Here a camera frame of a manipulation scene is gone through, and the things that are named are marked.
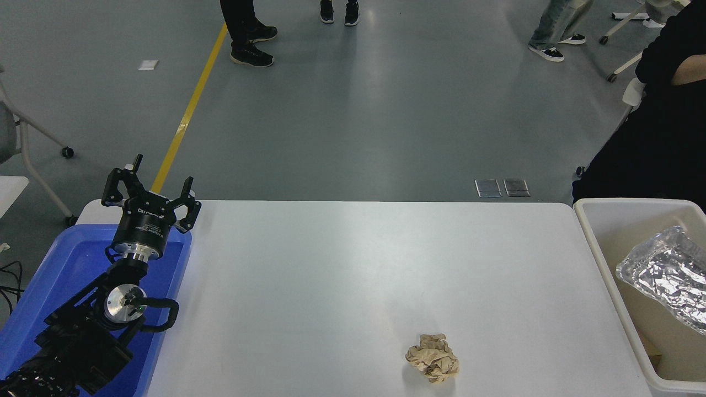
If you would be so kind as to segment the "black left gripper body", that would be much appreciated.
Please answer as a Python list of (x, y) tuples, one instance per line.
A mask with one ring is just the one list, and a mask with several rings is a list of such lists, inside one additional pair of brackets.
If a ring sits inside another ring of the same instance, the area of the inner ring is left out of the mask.
[(128, 198), (113, 238), (113, 251), (124, 253), (137, 246), (149, 248), (151, 256), (162, 256), (171, 227), (176, 221), (169, 199), (147, 193)]

